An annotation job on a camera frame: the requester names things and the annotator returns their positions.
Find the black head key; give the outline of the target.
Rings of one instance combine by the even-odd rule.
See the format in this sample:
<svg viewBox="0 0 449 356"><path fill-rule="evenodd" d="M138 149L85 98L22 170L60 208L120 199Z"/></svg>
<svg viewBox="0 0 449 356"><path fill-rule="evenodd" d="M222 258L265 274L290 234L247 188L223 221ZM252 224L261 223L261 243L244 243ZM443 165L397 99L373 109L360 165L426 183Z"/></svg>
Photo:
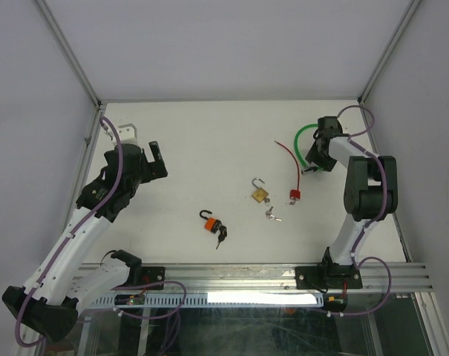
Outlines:
<svg viewBox="0 0 449 356"><path fill-rule="evenodd" d="M228 235L227 233L227 227L222 225L221 227L219 227L219 236L218 236L218 240L219 241L224 241Z"/></svg>
<svg viewBox="0 0 449 356"><path fill-rule="evenodd" d="M220 247L220 244L223 242L224 240L218 240L218 242L217 242L217 246L216 246L216 250L218 250L219 249L219 247Z"/></svg>

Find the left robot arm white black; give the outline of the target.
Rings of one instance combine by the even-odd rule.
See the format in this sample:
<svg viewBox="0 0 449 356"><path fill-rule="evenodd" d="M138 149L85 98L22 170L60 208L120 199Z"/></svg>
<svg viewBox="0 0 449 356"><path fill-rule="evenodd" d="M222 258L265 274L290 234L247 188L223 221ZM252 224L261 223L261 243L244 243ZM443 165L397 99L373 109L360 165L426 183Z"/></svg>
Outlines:
<svg viewBox="0 0 449 356"><path fill-rule="evenodd" d="M168 172L156 141L153 161L134 143L105 152L106 166L82 189L67 228L34 274L22 286L8 286L1 299L18 324L51 342L64 339L79 315L101 294L142 282L142 260L116 250L102 266L75 281L74 276L95 242L111 227L143 183Z"/></svg>

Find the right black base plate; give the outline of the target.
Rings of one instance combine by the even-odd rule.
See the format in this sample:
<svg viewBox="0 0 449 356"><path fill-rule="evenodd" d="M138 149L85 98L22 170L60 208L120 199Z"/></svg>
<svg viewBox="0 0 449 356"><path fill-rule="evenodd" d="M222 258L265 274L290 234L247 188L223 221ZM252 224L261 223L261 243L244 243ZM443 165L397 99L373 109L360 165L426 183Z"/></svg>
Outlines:
<svg viewBox="0 0 449 356"><path fill-rule="evenodd" d="M362 278L353 266L297 266L297 289L362 289Z"/></svg>

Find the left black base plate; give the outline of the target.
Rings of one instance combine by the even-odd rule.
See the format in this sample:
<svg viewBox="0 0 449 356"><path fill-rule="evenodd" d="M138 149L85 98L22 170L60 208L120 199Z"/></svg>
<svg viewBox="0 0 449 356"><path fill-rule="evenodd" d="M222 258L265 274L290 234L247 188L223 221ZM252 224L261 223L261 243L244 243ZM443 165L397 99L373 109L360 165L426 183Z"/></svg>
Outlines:
<svg viewBox="0 0 449 356"><path fill-rule="evenodd" d="M140 266L131 269L128 279L123 284L126 287L137 287L146 290L163 290L164 285L145 287L145 285L162 282L165 280L164 266Z"/></svg>

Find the green cable lock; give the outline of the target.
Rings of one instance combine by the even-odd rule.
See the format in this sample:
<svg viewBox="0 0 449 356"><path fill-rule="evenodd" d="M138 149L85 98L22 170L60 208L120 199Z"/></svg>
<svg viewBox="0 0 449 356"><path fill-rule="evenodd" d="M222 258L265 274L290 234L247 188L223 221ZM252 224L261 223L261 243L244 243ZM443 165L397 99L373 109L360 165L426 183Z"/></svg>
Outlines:
<svg viewBox="0 0 449 356"><path fill-rule="evenodd" d="M293 139L293 149L294 149L294 153L297 157L298 162L301 164L301 173L302 174L306 174L306 173L315 173L315 172L320 172L322 171L322 168L317 166L314 163L310 163L307 159L304 158L304 147L303 147L303 141L302 141L302 136L305 133L309 133L311 130L315 130L318 126L314 123L314 124L308 124L303 126L302 128L300 128Z"/></svg>

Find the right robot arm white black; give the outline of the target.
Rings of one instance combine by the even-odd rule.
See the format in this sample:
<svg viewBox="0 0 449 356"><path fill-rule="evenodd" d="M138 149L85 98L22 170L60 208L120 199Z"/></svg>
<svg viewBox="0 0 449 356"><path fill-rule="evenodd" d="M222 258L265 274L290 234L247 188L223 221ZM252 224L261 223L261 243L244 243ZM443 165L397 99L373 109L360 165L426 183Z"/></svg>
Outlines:
<svg viewBox="0 0 449 356"><path fill-rule="evenodd" d="M343 195L347 215L327 249L329 263L318 270L321 283L335 287L345 278L342 266L355 264L357 253L374 226L398 207L397 161L393 156L379 156L363 148L343 132L335 116L319 118L313 138L306 156L308 162L326 172L338 163L347 169Z"/></svg>

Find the brass padlock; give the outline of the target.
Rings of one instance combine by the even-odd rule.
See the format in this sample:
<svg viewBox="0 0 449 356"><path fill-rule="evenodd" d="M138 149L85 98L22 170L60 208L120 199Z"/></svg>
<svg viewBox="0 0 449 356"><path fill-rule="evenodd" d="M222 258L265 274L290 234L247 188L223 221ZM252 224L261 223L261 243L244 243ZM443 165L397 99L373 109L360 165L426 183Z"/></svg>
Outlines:
<svg viewBox="0 0 449 356"><path fill-rule="evenodd" d="M265 203L264 199L269 198L269 193L263 188L265 182L261 178L254 178L251 181L254 191L252 193L252 198L258 203Z"/></svg>

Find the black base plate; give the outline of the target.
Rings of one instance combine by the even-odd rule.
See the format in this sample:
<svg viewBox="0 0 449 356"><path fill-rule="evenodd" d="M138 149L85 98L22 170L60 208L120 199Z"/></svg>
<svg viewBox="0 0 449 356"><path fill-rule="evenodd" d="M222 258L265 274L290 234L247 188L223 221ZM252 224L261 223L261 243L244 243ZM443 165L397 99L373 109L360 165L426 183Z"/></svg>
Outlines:
<svg viewBox="0 0 449 356"><path fill-rule="evenodd" d="M145 287L145 285L162 282L165 280L164 266L140 266L131 269L128 279L123 284L126 287L137 287L146 290L163 290L164 285Z"/></svg>
<svg viewBox="0 0 449 356"><path fill-rule="evenodd" d="M297 266L297 289L362 289L362 278L353 266Z"/></svg>

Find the aluminium mounting rail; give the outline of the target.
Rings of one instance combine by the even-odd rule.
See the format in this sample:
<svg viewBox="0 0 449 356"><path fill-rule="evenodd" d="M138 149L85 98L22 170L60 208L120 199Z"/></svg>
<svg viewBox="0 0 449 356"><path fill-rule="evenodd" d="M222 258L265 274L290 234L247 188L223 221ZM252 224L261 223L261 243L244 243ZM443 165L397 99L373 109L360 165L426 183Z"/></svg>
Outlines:
<svg viewBox="0 0 449 356"><path fill-rule="evenodd" d="M145 264L144 266L164 266L165 280L183 283L191 293L208 291L265 291L291 292L311 291L297 289L295 268L312 264ZM348 290L348 293L383 294L387 287L396 294L432 292L433 284L422 263L381 263L365 262L358 271L362 278L362 289ZM343 290L329 289L339 293Z"/></svg>

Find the orange black padlock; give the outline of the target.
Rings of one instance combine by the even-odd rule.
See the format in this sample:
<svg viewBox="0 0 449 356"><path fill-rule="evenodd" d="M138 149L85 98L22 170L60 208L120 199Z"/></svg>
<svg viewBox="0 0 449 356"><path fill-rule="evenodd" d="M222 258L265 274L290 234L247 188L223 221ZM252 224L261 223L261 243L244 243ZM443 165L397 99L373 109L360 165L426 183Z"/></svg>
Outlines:
<svg viewBox="0 0 449 356"><path fill-rule="evenodd" d="M211 211L203 209L200 211L199 216L206 221L204 228L207 231L216 234L220 230L222 222L214 218Z"/></svg>

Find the silver key pair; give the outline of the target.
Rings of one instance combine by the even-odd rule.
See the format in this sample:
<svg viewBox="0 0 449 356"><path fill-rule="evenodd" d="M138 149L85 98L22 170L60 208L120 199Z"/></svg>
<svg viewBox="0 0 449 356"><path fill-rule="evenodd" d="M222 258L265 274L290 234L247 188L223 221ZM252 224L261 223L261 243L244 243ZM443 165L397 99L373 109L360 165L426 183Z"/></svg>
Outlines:
<svg viewBox="0 0 449 356"><path fill-rule="evenodd" d="M283 220L281 218L275 217L275 216L270 216L269 218L271 221L276 221L276 222L282 222Z"/></svg>
<svg viewBox="0 0 449 356"><path fill-rule="evenodd" d="M273 220L275 218L275 215L272 213L273 206L271 206L266 212L265 215L269 220Z"/></svg>

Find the red cable padlock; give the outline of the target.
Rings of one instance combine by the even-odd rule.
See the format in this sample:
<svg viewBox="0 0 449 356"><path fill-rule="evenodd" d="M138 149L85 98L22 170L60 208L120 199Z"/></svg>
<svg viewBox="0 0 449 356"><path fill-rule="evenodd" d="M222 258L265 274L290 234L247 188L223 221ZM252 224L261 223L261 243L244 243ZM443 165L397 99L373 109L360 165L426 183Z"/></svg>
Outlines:
<svg viewBox="0 0 449 356"><path fill-rule="evenodd" d="M296 171L297 171L297 175L296 175L296 183L295 183L295 188L291 189L289 192L289 201L290 200L296 200L297 202L301 199L301 170L300 170L300 166L298 164L298 160L296 158L296 156L294 155L294 153L288 149L288 147L286 147L284 144L282 144L281 142L275 140L275 144L277 144L279 147L283 148L293 159L294 163L295 163L295 167L296 167Z"/></svg>

